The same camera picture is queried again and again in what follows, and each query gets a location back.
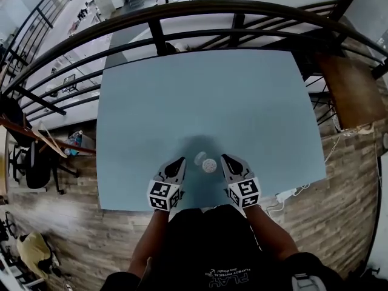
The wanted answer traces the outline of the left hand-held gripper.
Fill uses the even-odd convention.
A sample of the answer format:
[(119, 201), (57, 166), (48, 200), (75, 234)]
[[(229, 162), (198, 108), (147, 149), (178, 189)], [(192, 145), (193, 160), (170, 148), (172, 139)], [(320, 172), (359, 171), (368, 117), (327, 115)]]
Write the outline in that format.
[(182, 184), (186, 173), (186, 159), (180, 157), (164, 163), (149, 182), (147, 200), (154, 210), (169, 212), (182, 197)]

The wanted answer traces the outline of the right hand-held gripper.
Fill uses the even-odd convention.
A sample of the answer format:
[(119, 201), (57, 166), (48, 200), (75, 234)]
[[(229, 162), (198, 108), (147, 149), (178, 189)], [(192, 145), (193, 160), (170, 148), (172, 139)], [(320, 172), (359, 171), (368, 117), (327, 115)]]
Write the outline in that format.
[(237, 161), (222, 154), (223, 173), (227, 184), (228, 197), (239, 209), (245, 209), (258, 203), (261, 188), (258, 178), (246, 162)]

